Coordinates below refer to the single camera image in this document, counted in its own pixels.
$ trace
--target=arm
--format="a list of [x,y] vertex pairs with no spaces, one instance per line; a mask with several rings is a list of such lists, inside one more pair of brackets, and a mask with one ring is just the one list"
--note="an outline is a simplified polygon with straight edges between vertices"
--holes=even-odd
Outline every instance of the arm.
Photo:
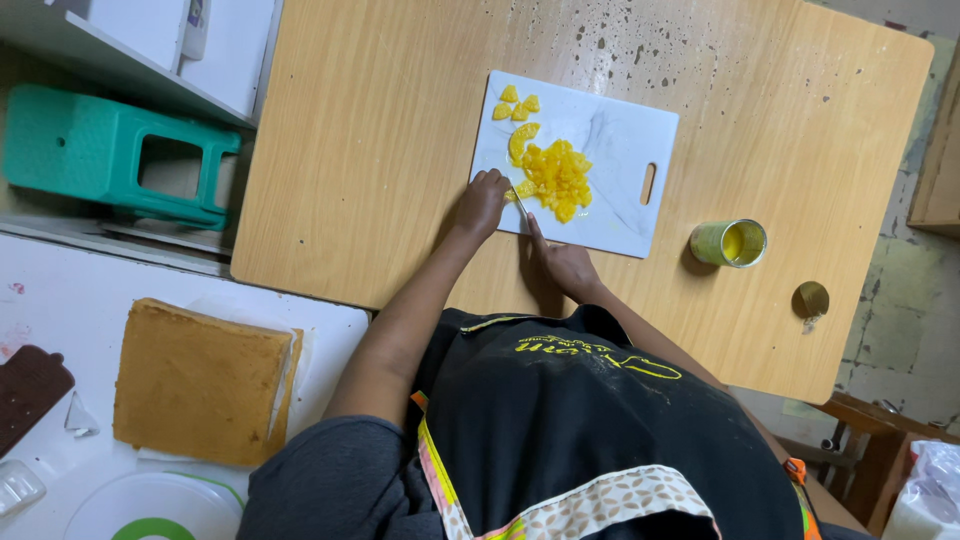
[[[731,397],[736,399],[726,384],[720,382],[693,356],[688,355],[676,343],[670,341],[670,338],[643,320],[603,285],[600,276],[597,275],[596,269],[593,267],[593,263],[590,262],[590,255],[586,248],[575,245],[547,244],[540,232],[540,226],[537,224],[534,214],[527,214],[527,222],[530,224],[530,234],[534,238],[534,245],[546,274],[566,296],[577,304],[596,304],[603,307],[620,323],[634,345],[651,355],[659,356],[685,369],[703,382],[730,394]],[[773,433],[760,424],[760,421],[743,404],[740,405],[740,408],[754,423],[763,440],[766,441],[770,450],[777,457],[777,461],[780,463],[786,461],[790,454],[777,442]],[[806,486],[820,519],[853,530],[867,531],[817,480],[807,478]]]
[[481,171],[460,200],[453,229],[373,319],[333,391],[324,418],[369,414],[403,425],[420,360],[457,278],[500,222],[510,181]]

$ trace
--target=plastic bag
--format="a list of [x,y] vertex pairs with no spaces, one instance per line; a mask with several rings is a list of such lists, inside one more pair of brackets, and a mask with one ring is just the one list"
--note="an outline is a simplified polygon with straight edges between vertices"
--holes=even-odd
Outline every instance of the plastic bag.
[[914,441],[910,453],[913,472],[883,540],[960,540],[960,446]]

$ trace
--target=hand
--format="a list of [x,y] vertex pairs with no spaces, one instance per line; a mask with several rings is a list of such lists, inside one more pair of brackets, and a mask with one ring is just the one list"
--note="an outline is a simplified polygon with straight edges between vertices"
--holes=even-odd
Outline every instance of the hand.
[[592,299],[603,290],[604,285],[590,262],[587,248],[573,244],[547,244],[532,212],[527,213],[527,224],[543,270],[553,283],[577,304],[594,302]]
[[510,180],[500,175],[500,171],[480,171],[467,186],[460,198],[454,227],[461,229],[477,246],[496,231],[500,224],[500,215],[507,204],[504,194],[510,190]]

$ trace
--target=white board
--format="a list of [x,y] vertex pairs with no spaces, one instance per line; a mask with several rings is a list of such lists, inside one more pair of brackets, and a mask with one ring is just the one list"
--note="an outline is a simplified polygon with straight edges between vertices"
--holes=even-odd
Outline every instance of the white board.
[[[23,461],[47,494],[25,512],[0,520],[0,540],[62,538],[70,517],[95,489],[121,475],[151,470],[131,445],[113,439],[111,427],[113,384],[134,300],[152,297],[182,307],[200,300],[229,302],[291,328],[313,329],[311,354],[300,359],[307,369],[297,373],[303,385],[291,403],[288,438],[320,420],[368,325],[362,309],[2,233],[0,254],[0,362],[28,343],[63,354],[63,365],[76,380],[73,389],[100,425],[100,434],[80,439],[63,428],[68,392],[4,457]],[[250,468],[185,463],[164,469],[221,481],[247,498]]]
[[[573,149],[587,155],[593,167],[587,172],[593,201],[577,208],[566,224],[550,209],[540,207],[536,197],[523,200],[550,240],[646,258],[650,255],[660,200],[670,165],[670,154],[680,116],[634,103],[550,85],[502,71],[492,71],[487,82],[483,117],[473,155],[472,179],[477,172],[497,168],[514,185],[526,177],[513,167],[507,150],[510,135],[525,122],[493,120],[493,107],[507,85],[516,86],[522,101],[530,94],[540,98],[540,112],[527,122],[540,124],[540,132],[528,141],[546,148],[557,139],[570,141]],[[640,203],[647,165],[657,170],[646,205]],[[508,205],[499,229],[527,233],[519,205]]]

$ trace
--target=teal plastic stool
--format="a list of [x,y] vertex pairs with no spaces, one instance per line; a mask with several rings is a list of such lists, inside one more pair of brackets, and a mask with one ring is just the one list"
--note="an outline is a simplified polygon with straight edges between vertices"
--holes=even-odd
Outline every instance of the teal plastic stool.
[[[144,137],[186,142],[203,151],[192,199],[142,187]],[[114,205],[140,217],[222,231],[227,209],[215,204],[224,153],[240,150],[240,135],[107,99],[46,86],[10,93],[3,172],[13,185]]]

